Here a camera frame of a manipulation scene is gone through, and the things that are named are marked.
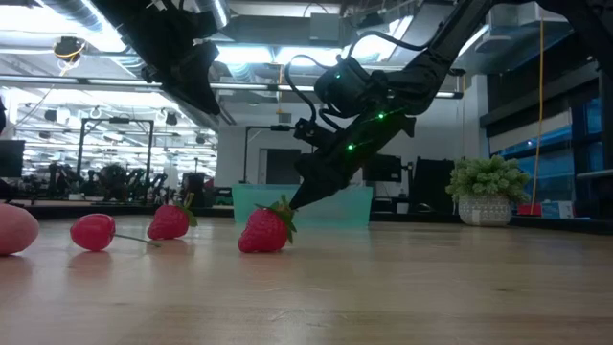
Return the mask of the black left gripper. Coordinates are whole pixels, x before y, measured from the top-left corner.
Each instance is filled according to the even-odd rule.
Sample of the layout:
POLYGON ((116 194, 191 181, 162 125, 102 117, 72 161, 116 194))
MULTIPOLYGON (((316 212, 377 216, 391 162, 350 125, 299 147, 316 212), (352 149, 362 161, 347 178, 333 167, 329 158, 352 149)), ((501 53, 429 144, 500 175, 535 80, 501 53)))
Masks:
POLYGON ((220 108, 209 71, 215 45, 194 45, 225 26, 225 0, 93 0, 122 42, 147 67, 164 71, 162 88, 210 115, 220 108))

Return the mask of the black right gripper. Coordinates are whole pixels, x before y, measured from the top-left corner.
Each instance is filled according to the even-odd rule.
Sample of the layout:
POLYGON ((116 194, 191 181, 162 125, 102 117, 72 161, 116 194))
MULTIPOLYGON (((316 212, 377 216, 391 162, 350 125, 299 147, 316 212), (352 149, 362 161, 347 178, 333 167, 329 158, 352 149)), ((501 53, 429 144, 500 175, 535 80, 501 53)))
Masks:
POLYGON ((346 188, 353 175, 397 134, 414 137, 416 123, 413 116, 377 110, 358 115, 349 126, 336 131, 300 120, 294 137, 315 151, 295 163, 302 184, 289 207, 298 210, 346 188))

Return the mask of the red plastic strawberry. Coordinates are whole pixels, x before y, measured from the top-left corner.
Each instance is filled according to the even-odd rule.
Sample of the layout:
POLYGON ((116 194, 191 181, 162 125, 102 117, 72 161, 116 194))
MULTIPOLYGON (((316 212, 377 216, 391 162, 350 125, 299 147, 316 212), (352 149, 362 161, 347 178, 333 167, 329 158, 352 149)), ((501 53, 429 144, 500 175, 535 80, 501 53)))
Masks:
POLYGON ((151 240, 173 240, 185 236, 191 227, 198 225, 190 209, 194 193, 188 193, 184 203, 160 206, 150 224, 147 235, 151 240))
POLYGON ((249 216, 245 229, 238 239, 238 249, 242 253, 269 253, 281 251, 285 245, 293 243, 297 232, 293 210, 286 195, 274 203, 264 206, 256 204, 255 211, 249 216))

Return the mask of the teal translucent plastic container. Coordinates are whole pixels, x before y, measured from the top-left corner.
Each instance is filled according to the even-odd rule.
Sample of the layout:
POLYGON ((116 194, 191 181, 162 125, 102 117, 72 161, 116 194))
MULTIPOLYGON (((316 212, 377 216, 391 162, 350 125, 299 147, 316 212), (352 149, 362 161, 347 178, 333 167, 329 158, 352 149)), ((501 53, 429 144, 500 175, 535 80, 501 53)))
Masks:
MULTIPOLYGON (((256 205, 271 205, 281 196, 290 200, 298 191, 298 185, 235 184, 232 187, 234 219, 245 223, 255 211, 256 205)), ((370 219, 373 189, 349 187, 298 210, 294 223, 297 227, 367 227, 370 219)))

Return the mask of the black rig gantry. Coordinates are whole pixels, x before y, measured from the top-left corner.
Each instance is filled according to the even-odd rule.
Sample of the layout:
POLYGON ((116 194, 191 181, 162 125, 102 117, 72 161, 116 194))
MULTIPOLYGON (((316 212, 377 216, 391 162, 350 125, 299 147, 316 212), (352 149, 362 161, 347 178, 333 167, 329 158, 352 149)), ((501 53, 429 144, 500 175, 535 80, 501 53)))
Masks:
POLYGON ((81 174, 82 172, 81 165, 82 165, 85 137, 91 131, 96 131, 97 127, 101 123, 109 123, 109 124, 114 124, 114 125, 130 125, 130 124, 148 124, 149 125, 149 128, 144 130, 144 134, 148 137, 145 186, 149 187, 150 186, 149 174, 151 172, 151 154, 152 154, 153 131, 154 131, 154 122, 152 120, 130 119, 129 117, 122 117, 122 116, 115 116, 115 117, 105 118, 105 119, 82 118, 80 130, 79 130, 77 173, 81 174))
POLYGON ((297 185, 294 164, 307 147, 293 137, 294 127, 247 126, 244 135, 241 183, 297 185))

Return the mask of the black monitor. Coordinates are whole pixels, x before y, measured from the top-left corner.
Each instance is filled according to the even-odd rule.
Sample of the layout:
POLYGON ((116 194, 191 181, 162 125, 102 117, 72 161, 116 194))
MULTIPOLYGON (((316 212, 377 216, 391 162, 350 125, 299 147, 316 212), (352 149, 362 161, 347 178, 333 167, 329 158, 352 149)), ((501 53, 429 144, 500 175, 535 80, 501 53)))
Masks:
POLYGON ((366 181, 397 182, 402 178, 401 158, 393 155, 376 154, 362 168, 366 181))
POLYGON ((25 142, 0 140, 0 177, 21 177, 25 142))

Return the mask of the black screen back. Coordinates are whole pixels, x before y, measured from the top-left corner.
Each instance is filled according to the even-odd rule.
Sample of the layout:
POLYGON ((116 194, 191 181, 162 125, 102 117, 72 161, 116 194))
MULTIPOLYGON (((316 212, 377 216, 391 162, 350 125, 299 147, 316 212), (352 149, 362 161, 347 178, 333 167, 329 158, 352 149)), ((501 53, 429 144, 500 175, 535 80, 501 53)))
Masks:
POLYGON ((422 213, 452 214, 454 202, 446 191, 454 162, 451 160, 417 159, 413 190, 414 210, 422 213))

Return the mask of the black ceiling dome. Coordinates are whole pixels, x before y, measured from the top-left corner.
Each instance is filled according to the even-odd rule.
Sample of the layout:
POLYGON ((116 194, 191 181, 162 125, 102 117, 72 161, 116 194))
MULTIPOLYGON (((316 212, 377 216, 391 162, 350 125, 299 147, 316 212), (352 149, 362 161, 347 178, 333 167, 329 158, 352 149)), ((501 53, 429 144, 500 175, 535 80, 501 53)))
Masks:
POLYGON ((75 36, 62 36, 53 46, 54 55, 67 63, 75 63, 86 48, 86 41, 75 36))

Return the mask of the green succulent in white pot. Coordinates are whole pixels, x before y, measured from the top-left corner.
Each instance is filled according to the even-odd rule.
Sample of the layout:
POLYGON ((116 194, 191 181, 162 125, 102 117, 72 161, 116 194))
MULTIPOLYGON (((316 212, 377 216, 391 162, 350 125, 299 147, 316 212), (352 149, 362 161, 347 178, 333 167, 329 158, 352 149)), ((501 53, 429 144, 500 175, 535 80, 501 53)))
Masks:
POLYGON ((530 176, 515 159, 462 158, 455 162, 445 191, 458 207, 463 223, 502 227, 511 221, 512 206, 528 201, 525 186, 530 176))

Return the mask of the bright red plastic cherry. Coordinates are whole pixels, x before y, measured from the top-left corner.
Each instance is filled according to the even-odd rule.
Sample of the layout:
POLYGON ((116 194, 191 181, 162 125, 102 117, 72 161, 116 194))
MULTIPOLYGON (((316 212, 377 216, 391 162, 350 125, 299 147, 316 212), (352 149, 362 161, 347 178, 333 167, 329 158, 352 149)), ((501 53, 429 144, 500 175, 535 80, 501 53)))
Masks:
POLYGON ((115 219, 106 214, 90 214, 77 219, 70 228, 70 236, 76 245, 93 252, 105 250, 115 238, 160 247, 160 244, 155 241, 119 234, 116 231, 115 219))

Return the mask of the pink plastic peach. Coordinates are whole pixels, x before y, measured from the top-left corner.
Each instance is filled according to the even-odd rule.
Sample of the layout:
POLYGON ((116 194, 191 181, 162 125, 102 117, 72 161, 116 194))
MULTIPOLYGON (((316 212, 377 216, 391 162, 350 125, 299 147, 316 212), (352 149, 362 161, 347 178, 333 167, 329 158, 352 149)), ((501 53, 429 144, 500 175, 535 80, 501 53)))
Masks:
POLYGON ((0 204, 0 256, 27 249, 39 234, 37 219, 27 210, 0 204))

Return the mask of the blue and white box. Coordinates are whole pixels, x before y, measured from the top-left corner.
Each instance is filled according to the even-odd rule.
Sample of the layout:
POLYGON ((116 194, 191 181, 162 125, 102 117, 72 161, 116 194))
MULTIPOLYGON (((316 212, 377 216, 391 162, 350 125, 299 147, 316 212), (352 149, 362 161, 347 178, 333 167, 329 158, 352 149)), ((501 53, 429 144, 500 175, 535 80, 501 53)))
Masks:
POLYGON ((572 201, 549 201, 541 203, 541 216, 545 219, 573 219, 575 208, 572 201))

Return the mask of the black rig pole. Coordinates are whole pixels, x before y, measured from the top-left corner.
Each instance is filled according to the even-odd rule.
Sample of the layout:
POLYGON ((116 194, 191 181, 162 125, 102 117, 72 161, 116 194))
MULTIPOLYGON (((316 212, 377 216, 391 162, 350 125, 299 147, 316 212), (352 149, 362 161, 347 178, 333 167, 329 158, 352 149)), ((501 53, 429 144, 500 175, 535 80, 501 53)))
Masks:
POLYGON ((613 80, 604 72, 600 75, 602 116, 602 157, 608 174, 598 181, 601 193, 600 210, 605 219, 613 219, 613 80))

